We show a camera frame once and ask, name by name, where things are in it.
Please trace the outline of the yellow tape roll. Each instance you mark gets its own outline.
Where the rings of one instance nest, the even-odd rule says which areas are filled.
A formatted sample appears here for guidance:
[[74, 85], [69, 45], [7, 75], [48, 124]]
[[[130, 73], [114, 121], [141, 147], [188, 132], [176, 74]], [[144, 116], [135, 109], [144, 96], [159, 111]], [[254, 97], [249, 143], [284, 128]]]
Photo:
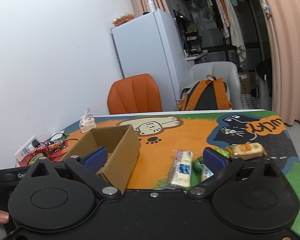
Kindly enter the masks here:
[[47, 159], [47, 157], [43, 156], [43, 155], [36, 155], [33, 156], [27, 163], [27, 165], [32, 165], [34, 162], [36, 162], [37, 160], [44, 160]]

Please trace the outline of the green candy packet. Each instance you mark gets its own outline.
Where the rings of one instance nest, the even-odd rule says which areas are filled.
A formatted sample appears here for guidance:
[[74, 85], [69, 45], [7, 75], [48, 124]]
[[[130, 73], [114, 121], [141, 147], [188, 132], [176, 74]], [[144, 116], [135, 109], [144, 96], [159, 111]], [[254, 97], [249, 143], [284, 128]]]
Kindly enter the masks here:
[[198, 157], [192, 162], [192, 167], [196, 172], [202, 172], [204, 166], [203, 158]]

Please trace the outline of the colourful cat table mat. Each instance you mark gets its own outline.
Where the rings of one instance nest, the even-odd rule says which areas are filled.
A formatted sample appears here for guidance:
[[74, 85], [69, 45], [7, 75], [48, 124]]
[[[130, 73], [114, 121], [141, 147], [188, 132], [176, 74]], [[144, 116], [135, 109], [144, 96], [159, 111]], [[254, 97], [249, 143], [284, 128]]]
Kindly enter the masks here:
[[[97, 127], [123, 125], [131, 125], [141, 143], [126, 189], [162, 189], [168, 181], [174, 150], [191, 151], [193, 159], [197, 159], [206, 147], [223, 153], [232, 144], [258, 142], [280, 167], [300, 200], [300, 161], [283, 121], [275, 112], [160, 112], [96, 118]], [[39, 144], [18, 164], [27, 166], [36, 155], [43, 155], [50, 161], [61, 161], [84, 134], [78, 123], [73, 123]], [[63, 141], [62, 149], [52, 154], [44, 153], [44, 144], [52, 141]], [[292, 228], [300, 235], [300, 212]]]

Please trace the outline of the white power strip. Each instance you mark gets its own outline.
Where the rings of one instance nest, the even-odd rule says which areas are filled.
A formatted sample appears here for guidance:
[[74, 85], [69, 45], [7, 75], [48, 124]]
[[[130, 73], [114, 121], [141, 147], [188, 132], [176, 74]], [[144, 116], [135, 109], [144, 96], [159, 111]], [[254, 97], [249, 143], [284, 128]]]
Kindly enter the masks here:
[[33, 141], [35, 141], [37, 137], [33, 135], [26, 143], [15, 153], [15, 158], [17, 161], [22, 161], [25, 156], [27, 156], [31, 151], [34, 150]]

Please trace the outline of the pink curtain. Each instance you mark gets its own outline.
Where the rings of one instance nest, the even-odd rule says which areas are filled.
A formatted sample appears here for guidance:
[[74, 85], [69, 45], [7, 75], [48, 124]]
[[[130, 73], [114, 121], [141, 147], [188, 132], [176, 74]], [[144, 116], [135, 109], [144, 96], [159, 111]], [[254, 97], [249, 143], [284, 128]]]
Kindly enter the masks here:
[[300, 0], [259, 0], [273, 67], [272, 109], [284, 123], [300, 122]]

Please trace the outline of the brown cardboard box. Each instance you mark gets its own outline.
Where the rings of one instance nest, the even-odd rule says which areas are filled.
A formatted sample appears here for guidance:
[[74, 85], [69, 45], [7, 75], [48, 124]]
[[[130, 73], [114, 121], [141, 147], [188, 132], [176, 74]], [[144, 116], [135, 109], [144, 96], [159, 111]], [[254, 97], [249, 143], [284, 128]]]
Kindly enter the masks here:
[[131, 125], [93, 128], [61, 158], [84, 157], [100, 146], [107, 149], [105, 165], [96, 174], [124, 192], [136, 165], [141, 143]]

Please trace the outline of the white refrigerator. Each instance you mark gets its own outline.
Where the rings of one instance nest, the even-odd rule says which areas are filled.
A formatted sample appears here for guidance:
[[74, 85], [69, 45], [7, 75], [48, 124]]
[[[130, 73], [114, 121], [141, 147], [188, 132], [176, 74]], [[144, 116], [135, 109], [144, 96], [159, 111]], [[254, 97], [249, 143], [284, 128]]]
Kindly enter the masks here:
[[113, 28], [112, 36], [123, 76], [149, 74], [162, 109], [176, 111], [187, 67], [174, 18], [159, 9]]

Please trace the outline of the red snack packet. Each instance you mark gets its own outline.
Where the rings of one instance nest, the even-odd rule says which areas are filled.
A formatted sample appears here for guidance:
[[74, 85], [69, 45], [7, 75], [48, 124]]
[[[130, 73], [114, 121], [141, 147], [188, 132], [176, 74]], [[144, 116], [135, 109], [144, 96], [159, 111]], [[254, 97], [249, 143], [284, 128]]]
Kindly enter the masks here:
[[52, 141], [44, 144], [43, 152], [47, 154], [52, 154], [62, 149], [63, 141]]

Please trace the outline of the orange chair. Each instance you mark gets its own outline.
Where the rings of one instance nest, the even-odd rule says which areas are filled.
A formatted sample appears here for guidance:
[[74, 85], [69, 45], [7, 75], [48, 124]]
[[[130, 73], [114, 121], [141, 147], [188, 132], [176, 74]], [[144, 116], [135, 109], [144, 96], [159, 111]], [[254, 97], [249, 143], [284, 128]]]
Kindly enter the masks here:
[[149, 74], [140, 74], [114, 82], [107, 97], [110, 114], [161, 112], [157, 84]]

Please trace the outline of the bag of oranges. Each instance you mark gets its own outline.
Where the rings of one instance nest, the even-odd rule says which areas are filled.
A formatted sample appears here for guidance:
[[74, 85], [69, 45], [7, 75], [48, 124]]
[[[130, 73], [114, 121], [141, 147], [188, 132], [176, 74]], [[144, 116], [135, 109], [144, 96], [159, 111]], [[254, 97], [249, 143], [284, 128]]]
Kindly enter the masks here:
[[133, 14], [123, 14], [117, 18], [115, 18], [112, 22], [112, 24], [115, 26], [115, 27], [118, 27], [126, 22], [129, 22], [131, 20], [133, 20], [135, 18], [135, 15]]

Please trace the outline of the white bottle on fridge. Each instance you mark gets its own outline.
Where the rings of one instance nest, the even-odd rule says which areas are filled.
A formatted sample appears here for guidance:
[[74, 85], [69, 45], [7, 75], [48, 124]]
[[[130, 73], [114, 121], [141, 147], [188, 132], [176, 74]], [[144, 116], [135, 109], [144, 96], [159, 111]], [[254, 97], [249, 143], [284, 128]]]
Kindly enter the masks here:
[[156, 10], [155, 4], [152, 0], [148, 0], [148, 7], [150, 12], [154, 12]]

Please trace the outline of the white hanging towel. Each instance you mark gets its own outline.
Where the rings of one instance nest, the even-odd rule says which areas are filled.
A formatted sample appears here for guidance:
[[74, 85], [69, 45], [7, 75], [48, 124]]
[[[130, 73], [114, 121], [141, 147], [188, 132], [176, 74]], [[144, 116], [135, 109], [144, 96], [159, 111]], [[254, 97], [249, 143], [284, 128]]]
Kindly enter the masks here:
[[235, 9], [234, 9], [234, 6], [232, 5], [231, 0], [223, 0], [223, 1], [224, 1], [226, 10], [227, 10], [228, 19], [229, 19], [229, 23], [230, 23], [231, 44], [234, 47], [236, 47], [239, 66], [241, 67], [247, 59], [242, 30], [239, 25], [237, 14], [235, 12]]

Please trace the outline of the small cardboard box on floor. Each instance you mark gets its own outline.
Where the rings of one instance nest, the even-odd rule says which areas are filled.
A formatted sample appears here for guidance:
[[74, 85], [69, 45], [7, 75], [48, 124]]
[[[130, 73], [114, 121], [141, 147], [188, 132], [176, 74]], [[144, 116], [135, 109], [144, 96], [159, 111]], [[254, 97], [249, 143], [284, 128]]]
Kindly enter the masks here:
[[250, 74], [248, 72], [242, 72], [238, 74], [238, 77], [241, 85], [241, 93], [250, 94], [251, 93]]

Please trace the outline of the orange black backpack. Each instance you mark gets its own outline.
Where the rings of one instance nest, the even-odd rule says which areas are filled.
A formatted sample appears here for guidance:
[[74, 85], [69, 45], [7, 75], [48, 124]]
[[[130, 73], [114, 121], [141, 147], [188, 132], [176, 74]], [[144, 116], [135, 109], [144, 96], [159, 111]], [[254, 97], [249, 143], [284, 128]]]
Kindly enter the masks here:
[[231, 110], [230, 91], [223, 78], [208, 74], [184, 88], [178, 103], [178, 111]]

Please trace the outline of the orange label rice cracker pack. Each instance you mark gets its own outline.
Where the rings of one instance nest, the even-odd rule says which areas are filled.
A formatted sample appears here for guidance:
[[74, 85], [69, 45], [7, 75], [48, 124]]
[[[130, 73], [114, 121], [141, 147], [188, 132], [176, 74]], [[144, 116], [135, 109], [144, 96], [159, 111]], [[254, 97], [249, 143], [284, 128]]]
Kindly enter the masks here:
[[265, 157], [267, 153], [264, 147], [258, 142], [246, 144], [232, 144], [225, 148], [231, 156], [237, 156], [244, 160]]

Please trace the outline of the white tissue pack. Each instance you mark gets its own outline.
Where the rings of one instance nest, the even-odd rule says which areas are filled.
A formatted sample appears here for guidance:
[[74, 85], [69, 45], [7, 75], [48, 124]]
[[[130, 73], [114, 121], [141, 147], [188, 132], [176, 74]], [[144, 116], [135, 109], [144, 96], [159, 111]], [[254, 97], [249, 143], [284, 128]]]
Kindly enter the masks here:
[[90, 109], [89, 107], [87, 107], [85, 109], [84, 115], [81, 116], [79, 120], [79, 128], [81, 130], [81, 133], [86, 133], [96, 127], [97, 126], [94, 120], [94, 116], [90, 114]]

